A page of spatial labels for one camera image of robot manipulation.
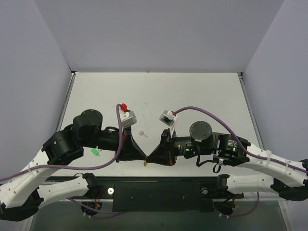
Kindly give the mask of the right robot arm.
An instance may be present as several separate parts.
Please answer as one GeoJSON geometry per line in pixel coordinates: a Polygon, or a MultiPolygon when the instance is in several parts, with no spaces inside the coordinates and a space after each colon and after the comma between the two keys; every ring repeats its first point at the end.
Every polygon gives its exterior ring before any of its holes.
{"type": "Polygon", "coordinates": [[[244,192],[275,193],[289,201],[304,201],[308,198],[308,162],[291,161],[265,151],[241,137],[213,132],[209,123],[197,121],[190,126],[189,136],[177,137],[172,129],[165,129],[159,145],[146,158],[146,163],[173,166],[178,156],[186,159],[196,157],[198,167],[213,163],[213,172],[218,174],[222,166],[251,169],[256,175],[234,176],[220,174],[215,184],[216,194],[244,192]],[[210,155],[209,161],[201,156],[210,155]]]}

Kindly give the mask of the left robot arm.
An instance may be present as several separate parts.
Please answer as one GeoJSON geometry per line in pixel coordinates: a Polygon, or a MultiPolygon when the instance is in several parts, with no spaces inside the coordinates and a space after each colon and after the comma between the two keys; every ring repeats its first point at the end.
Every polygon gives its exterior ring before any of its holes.
{"type": "Polygon", "coordinates": [[[135,114],[124,104],[116,106],[116,114],[117,128],[102,129],[102,114],[88,109],[64,130],[54,133],[21,172],[1,181],[0,218],[22,221],[48,204],[71,197],[99,199],[103,189],[92,167],[79,167],[81,176],[73,180],[44,184],[57,170],[70,169],[71,162],[81,158],[86,147],[113,151],[115,161],[145,160],[145,153],[131,134],[131,127],[137,122],[135,114]]]}

